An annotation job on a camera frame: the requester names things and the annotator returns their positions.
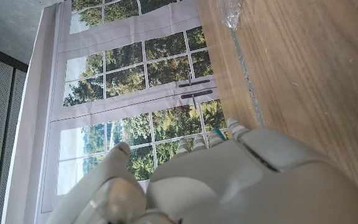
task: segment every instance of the ceiling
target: ceiling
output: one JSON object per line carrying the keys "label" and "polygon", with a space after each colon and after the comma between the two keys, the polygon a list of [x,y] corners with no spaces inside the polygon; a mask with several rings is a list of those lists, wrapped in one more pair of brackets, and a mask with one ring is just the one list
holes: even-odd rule
{"label": "ceiling", "polygon": [[0,1],[0,51],[29,64],[42,9],[62,1]]}

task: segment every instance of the white robotic hand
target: white robotic hand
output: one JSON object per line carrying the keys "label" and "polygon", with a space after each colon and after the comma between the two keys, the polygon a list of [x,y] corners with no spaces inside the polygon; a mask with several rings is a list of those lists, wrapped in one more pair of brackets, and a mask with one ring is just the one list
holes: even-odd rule
{"label": "white robotic hand", "polygon": [[358,223],[358,188],[328,158],[269,128],[227,121],[152,174],[146,195],[120,143],[65,196],[49,223]]}

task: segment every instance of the wooden table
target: wooden table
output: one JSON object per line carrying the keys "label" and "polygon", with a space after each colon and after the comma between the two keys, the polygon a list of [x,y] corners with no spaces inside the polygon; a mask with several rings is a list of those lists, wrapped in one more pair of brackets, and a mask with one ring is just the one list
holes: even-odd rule
{"label": "wooden table", "polygon": [[225,118],[306,142],[358,186],[358,0],[243,0],[235,32],[197,2]]}

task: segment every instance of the plastic bag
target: plastic bag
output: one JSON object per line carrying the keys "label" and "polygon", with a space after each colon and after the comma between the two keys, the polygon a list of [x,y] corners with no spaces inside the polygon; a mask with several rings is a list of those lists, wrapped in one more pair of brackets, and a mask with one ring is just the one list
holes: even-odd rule
{"label": "plastic bag", "polygon": [[215,0],[222,22],[236,29],[241,13],[241,0]]}

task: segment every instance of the teal object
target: teal object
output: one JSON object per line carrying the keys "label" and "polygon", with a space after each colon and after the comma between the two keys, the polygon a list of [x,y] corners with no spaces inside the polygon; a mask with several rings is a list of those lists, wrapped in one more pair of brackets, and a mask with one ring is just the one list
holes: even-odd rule
{"label": "teal object", "polygon": [[214,128],[212,129],[212,131],[214,131],[216,134],[218,134],[219,138],[222,139],[222,141],[226,141],[227,139],[224,137],[224,135],[222,134],[221,130],[219,130],[218,128]]}

